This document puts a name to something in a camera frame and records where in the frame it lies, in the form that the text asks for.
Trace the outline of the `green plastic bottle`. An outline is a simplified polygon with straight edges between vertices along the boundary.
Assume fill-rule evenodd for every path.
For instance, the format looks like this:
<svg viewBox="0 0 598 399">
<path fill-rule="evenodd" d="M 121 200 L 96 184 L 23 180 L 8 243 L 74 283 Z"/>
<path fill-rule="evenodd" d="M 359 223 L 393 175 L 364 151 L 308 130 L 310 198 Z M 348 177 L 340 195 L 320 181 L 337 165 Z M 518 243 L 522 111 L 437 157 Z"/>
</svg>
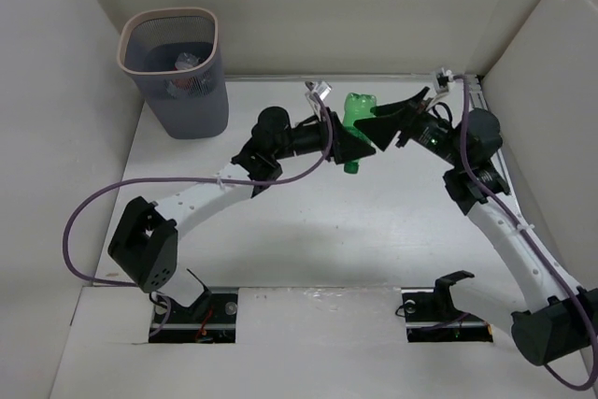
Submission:
<svg viewBox="0 0 598 399">
<path fill-rule="evenodd" d="M 377 105 L 377 97 L 373 94 L 349 93 L 344 103 L 343 126 L 354 136 L 359 137 L 367 143 L 372 150 L 375 150 L 371 140 L 366 137 L 355 126 L 354 122 L 361 119 L 373 118 L 371 109 Z"/>
</svg>

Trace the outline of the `red label clear bottle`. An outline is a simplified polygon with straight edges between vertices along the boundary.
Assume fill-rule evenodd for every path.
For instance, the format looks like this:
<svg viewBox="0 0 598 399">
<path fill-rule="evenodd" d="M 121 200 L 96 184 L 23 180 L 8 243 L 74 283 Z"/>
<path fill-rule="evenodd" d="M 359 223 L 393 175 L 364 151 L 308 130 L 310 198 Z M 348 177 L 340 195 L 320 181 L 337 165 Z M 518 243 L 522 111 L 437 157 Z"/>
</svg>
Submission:
<svg viewBox="0 0 598 399">
<path fill-rule="evenodd" d="M 199 78 L 177 78 L 166 83 L 166 91 L 175 98 L 202 95 L 204 88 L 205 83 Z"/>
</svg>

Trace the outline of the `black cap Pepsi bottle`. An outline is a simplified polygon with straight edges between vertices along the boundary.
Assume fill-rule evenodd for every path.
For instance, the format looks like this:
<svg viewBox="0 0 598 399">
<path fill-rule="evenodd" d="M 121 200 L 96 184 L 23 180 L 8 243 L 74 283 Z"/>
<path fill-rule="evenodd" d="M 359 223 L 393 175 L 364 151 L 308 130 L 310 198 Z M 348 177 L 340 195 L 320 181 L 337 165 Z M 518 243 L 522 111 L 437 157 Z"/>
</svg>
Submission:
<svg viewBox="0 0 598 399">
<path fill-rule="evenodd" d="M 188 52 L 182 52 L 175 61 L 175 69 L 177 71 L 191 70 L 198 66 L 199 63 L 200 60 L 197 56 Z"/>
</svg>

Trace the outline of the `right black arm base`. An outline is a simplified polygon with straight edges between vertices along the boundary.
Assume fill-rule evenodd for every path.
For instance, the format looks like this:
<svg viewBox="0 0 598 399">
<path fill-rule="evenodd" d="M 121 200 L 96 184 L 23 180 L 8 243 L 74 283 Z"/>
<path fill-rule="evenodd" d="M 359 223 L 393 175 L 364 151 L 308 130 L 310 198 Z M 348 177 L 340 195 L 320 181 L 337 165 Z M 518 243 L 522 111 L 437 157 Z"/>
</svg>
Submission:
<svg viewBox="0 0 598 399">
<path fill-rule="evenodd" d="M 402 287 L 402 304 L 395 316 L 405 321 L 408 343 L 492 343 L 490 325 L 479 317 L 457 309 L 450 288 L 473 278 L 460 270 L 434 281 L 428 287 Z"/>
</svg>

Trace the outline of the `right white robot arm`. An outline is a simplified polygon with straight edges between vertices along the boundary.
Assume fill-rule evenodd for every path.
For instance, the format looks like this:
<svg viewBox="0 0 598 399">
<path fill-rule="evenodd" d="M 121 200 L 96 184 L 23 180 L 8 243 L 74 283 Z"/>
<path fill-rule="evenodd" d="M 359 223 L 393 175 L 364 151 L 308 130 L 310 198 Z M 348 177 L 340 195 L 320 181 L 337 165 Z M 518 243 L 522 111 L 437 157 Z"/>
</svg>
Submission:
<svg viewBox="0 0 598 399">
<path fill-rule="evenodd" d="M 550 254 L 533 226 L 507 204 L 505 179 L 491 158 L 503 144 L 500 123 L 488 110 L 463 108 L 452 125 L 431 111 L 425 92 L 373 107 L 355 127 L 385 150 L 414 141 L 451 164 L 443 180 L 449 197 L 490 241 L 519 287 L 492 292 L 471 275 L 432 295 L 434 312 L 454 318 L 469 312 L 511 335 L 523 357 L 543 366 L 580 349 L 597 347 L 597 291 L 587 290 Z"/>
</svg>

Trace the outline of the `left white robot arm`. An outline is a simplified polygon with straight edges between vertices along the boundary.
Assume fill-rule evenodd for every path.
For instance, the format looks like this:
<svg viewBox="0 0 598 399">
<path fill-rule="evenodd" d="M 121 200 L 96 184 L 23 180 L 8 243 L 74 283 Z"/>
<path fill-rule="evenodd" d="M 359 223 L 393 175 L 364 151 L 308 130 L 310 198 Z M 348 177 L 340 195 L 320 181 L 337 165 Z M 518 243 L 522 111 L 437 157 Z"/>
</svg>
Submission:
<svg viewBox="0 0 598 399">
<path fill-rule="evenodd" d="M 201 320 L 211 294 L 178 262 L 179 240 L 225 208 L 264 192 L 281 176 L 282 159 L 326 151 L 328 160 L 345 164 L 375 154 L 335 113 L 330 117 L 329 124 L 312 116 L 292 126 L 284 108 L 264 109 L 249 141 L 214 181 L 159 201 L 131 200 L 108 245 L 109 256 L 142 292 L 164 295 L 183 318 Z"/>
</svg>

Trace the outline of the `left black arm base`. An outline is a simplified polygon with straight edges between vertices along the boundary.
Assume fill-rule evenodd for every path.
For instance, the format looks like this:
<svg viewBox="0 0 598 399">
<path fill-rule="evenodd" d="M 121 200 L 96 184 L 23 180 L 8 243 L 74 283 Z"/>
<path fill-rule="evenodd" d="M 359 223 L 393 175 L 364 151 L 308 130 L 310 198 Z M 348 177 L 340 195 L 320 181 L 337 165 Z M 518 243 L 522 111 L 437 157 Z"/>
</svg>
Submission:
<svg viewBox="0 0 598 399">
<path fill-rule="evenodd" d="M 153 292 L 148 342 L 151 344 L 233 344 L 236 338 L 239 289 L 208 287 L 191 270 L 185 280 L 201 287 L 201 294 L 189 307 Z"/>
</svg>

